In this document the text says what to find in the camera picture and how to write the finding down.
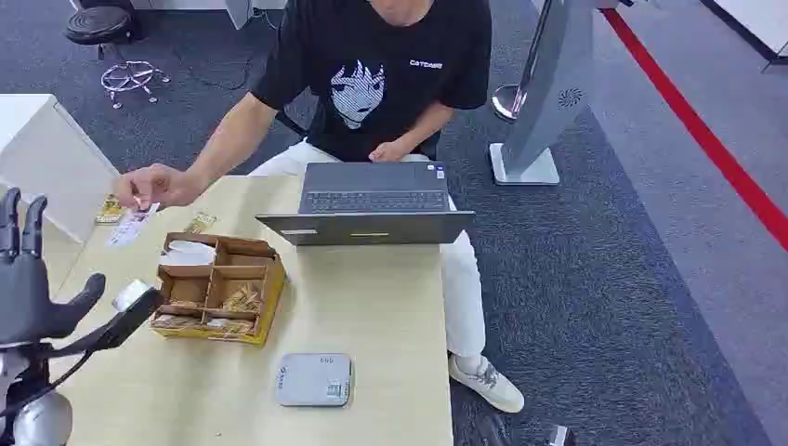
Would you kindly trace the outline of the person's left hand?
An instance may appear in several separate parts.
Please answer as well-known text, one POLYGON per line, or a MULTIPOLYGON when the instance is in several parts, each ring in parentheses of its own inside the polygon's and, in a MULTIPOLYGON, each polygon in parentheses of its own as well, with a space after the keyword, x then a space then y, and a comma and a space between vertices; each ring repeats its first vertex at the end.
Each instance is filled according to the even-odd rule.
POLYGON ((413 147, 409 143, 396 139, 379 144, 368 155, 368 159, 373 163, 396 163, 402 161, 412 150, 413 147))

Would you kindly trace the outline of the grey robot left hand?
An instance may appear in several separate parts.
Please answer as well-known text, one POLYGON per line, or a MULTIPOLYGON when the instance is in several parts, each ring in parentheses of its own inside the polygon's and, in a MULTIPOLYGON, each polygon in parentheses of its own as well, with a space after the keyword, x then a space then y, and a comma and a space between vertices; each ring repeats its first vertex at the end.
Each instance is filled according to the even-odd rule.
POLYGON ((98 303, 106 287, 101 273, 91 275, 84 289, 64 304, 50 299, 43 259, 43 215, 47 197, 28 206, 19 225, 21 191, 9 189, 1 201, 1 344, 36 343, 64 338, 98 303))

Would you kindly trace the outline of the person's right hand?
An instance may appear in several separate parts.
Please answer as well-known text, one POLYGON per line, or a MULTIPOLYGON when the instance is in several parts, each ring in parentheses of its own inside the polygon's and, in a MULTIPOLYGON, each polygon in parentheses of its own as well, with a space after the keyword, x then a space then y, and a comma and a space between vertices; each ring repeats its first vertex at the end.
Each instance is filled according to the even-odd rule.
POLYGON ((189 205, 205 190, 204 182, 189 172, 152 164, 120 175, 114 195, 121 206, 148 211, 155 203, 164 207, 189 205))

